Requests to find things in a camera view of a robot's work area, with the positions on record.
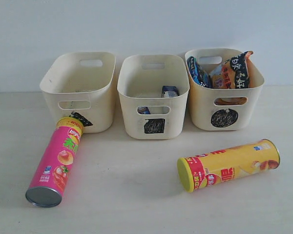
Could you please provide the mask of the blue white milk carton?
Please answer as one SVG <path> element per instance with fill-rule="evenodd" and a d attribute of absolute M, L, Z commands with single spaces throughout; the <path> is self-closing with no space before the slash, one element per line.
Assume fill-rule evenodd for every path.
<path fill-rule="evenodd" d="M 179 96 L 179 90 L 176 86 L 162 86 L 161 98 L 174 98 Z M 155 114 L 155 111 L 161 109 L 161 114 L 168 112 L 168 107 L 138 107 L 137 112 L 142 115 Z"/>

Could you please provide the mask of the blue snack bag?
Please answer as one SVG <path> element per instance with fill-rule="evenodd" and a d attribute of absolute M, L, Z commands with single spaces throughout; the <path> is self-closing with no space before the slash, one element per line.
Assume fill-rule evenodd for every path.
<path fill-rule="evenodd" d="M 212 88 L 212 82 L 209 74 L 201 67 L 195 57 L 190 56 L 187 59 L 187 65 L 190 75 L 195 83 L 202 87 Z"/>

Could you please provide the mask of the yellow Lays chips can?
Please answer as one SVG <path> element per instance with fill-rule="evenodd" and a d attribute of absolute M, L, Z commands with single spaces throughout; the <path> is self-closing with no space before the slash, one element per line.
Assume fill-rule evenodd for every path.
<path fill-rule="evenodd" d="M 177 170 L 184 189 L 198 189 L 274 170 L 280 164 L 276 146 L 268 139 L 213 152 L 181 157 Z"/>

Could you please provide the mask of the orange noodle packet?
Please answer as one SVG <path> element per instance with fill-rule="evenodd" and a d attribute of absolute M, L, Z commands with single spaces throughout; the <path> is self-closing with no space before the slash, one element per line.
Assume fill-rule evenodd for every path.
<path fill-rule="evenodd" d="M 236 55 L 213 69 L 209 73 L 213 89 L 250 88 L 249 58 L 253 51 Z"/>

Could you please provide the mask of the pink Lays chips can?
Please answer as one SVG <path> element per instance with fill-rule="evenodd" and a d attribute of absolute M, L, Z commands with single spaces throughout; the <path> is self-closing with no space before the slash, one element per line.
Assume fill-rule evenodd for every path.
<path fill-rule="evenodd" d="M 83 132 L 83 124 L 73 117 L 63 117 L 57 122 L 25 193 L 30 203 L 40 207 L 61 203 Z"/>

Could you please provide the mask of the cream middle plastic bin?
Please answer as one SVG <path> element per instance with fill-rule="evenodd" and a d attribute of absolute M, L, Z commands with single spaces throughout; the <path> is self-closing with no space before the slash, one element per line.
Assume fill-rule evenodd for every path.
<path fill-rule="evenodd" d="M 181 57 L 127 57 L 121 66 L 117 90 L 129 136 L 171 139 L 181 133 L 189 92 L 187 69 Z"/>

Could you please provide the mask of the cream plastic bin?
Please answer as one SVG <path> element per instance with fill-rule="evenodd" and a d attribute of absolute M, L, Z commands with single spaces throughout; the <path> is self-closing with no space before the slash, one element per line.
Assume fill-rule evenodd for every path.
<path fill-rule="evenodd" d="M 109 52 L 74 52 L 59 56 L 40 82 L 55 121 L 75 117 L 85 133 L 99 133 L 113 123 L 116 57 Z"/>
<path fill-rule="evenodd" d="M 181 133 L 189 92 L 187 69 L 181 57 L 127 57 L 121 66 L 117 90 L 129 136 L 171 139 Z"/>
<path fill-rule="evenodd" d="M 187 59 L 193 56 L 209 74 L 224 61 L 243 52 L 235 49 L 196 49 L 185 53 L 190 91 L 188 107 L 193 124 L 206 131 L 232 131 L 246 127 L 251 119 L 264 78 L 249 58 L 250 88 L 213 89 L 195 83 Z"/>

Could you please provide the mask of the cream right plastic bin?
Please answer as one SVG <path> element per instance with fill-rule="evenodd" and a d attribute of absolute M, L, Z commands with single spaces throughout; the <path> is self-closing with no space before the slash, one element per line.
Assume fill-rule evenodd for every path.
<path fill-rule="evenodd" d="M 187 59 L 193 56 L 209 74 L 224 61 L 243 52 L 235 49 L 196 49 L 185 53 L 190 91 L 188 107 L 193 124 L 206 131 L 232 131 L 246 127 L 251 119 L 264 78 L 249 58 L 250 88 L 213 89 L 195 83 Z"/>

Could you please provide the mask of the cream left plastic bin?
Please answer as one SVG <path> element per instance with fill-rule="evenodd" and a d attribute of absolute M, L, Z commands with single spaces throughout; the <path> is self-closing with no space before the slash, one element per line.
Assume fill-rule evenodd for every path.
<path fill-rule="evenodd" d="M 59 56 L 40 82 L 55 121 L 75 117 L 85 133 L 99 133 L 113 123 L 116 57 L 109 52 L 74 52 Z"/>

